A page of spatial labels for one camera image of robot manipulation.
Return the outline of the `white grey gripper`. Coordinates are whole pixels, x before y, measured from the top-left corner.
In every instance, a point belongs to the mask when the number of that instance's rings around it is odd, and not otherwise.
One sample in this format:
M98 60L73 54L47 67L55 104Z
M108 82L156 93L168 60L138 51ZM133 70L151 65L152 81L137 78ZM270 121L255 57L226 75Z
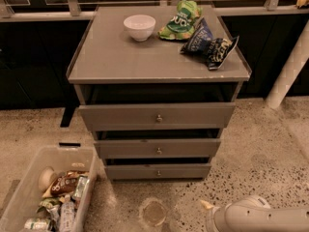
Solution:
M225 232L224 209L216 207L208 201L201 200L206 211L206 228L208 232Z

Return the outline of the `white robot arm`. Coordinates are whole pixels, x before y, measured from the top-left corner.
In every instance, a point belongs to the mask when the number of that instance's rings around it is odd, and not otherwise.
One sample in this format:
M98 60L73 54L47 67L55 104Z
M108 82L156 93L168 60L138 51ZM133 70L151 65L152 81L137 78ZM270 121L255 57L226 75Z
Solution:
M259 195L224 207L201 200L208 232L309 232L309 207L273 209Z

